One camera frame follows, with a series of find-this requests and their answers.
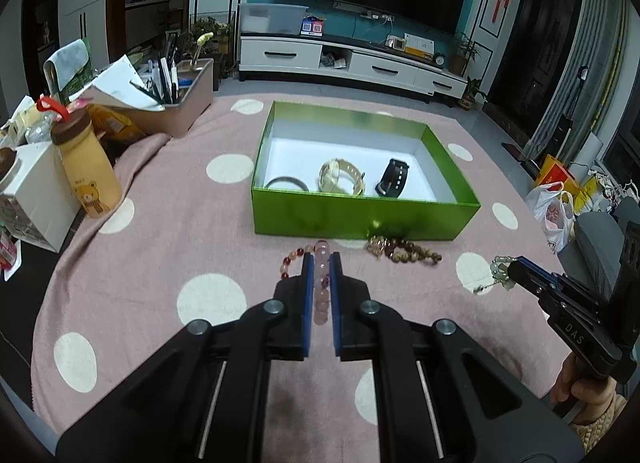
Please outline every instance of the bear illustration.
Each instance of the bear illustration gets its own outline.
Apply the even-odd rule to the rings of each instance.
[[[86,213],[92,218],[100,217],[101,214],[109,211],[109,207],[100,202],[100,194],[98,189],[95,188],[95,181],[89,182],[89,185],[76,187],[76,194]]]

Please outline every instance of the sleeve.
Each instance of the sleeve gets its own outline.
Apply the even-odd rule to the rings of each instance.
[[[626,399],[620,395],[616,395],[611,400],[611,404],[605,413],[593,423],[589,425],[576,425],[572,423],[570,425],[580,438],[585,452],[589,452],[595,447],[596,443],[602,439],[613,422],[618,418],[625,405]]]

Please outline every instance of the wall socket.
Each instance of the wall socket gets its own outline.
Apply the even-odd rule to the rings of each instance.
[[[387,15],[386,13],[379,13],[377,11],[367,10],[367,13],[361,13],[361,17],[368,18],[370,20],[384,20],[386,22],[393,22],[394,16]]]

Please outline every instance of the pink tablecloth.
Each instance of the pink tablecloth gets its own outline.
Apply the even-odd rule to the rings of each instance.
[[[497,286],[484,295],[470,288],[486,280],[495,255],[525,255],[552,271],[561,266],[522,199],[471,136],[456,121],[426,112],[262,94],[217,98],[186,137],[152,136],[119,160],[126,199],[109,221],[84,220],[38,315],[31,377],[40,417],[62,432],[183,323],[232,320],[273,294],[282,258],[310,242],[254,234],[250,174],[274,99],[385,111],[431,126],[482,203],[454,241],[425,243],[442,262],[394,265],[365,252],[363,241],[330,245],[340,251],[345,273],[366,281],[374,299],[412,321],[453,319],[534,393],[546,392],[568,349],[536,299],[519,288]],[[314,326],[307,361],[273,364],[265,461],[376,461],[369,367],[339,363],[330,325]]]

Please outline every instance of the drawer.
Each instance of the drawer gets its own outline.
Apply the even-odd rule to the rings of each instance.
[[[454,98],[462,98],[466,84],[461,80],[455,80],[425,69],[418,69],[415,74],[415,87],[427,91],[429,94],[437,92],[448,94]]]
[[[351,57],[349,72],[352,75],[375,78],[381,84],[391,82],[413,86],[416,68],[392,60],[354,53]]]
[[[284,66],[317,69],[321,44],[286,40],[242,39],[240,63],[243,66]]]

